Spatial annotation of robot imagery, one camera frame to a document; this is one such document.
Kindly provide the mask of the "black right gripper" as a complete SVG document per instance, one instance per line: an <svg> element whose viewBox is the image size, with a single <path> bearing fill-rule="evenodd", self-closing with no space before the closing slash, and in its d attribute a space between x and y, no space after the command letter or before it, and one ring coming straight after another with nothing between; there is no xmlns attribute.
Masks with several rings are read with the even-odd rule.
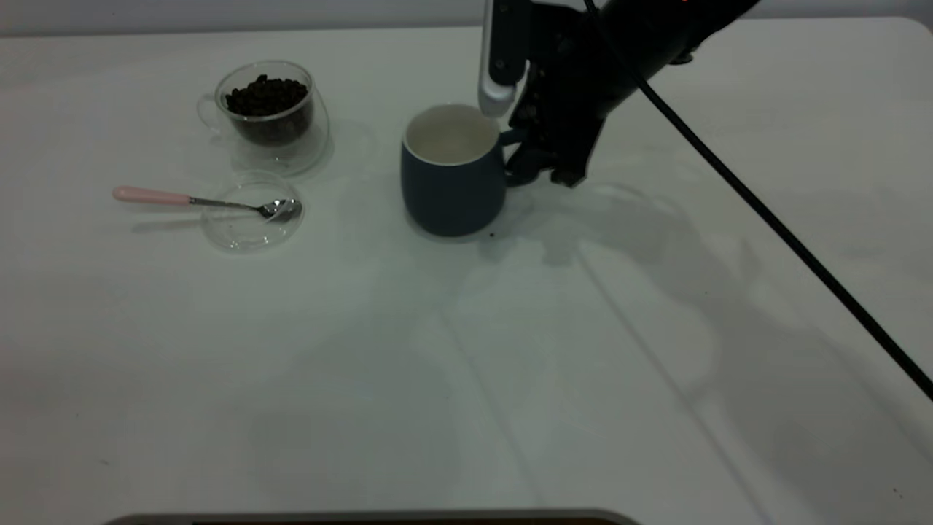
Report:
<svg viewBox="0 0 933 525"><path fill-rule="evenodd" d="M528 60L510 119L524 140L504 164L506 183L532 183L555 163L551 183L576 188L587 177L604 122L634 83L593 17L562 4L532 3Z"/></svg>

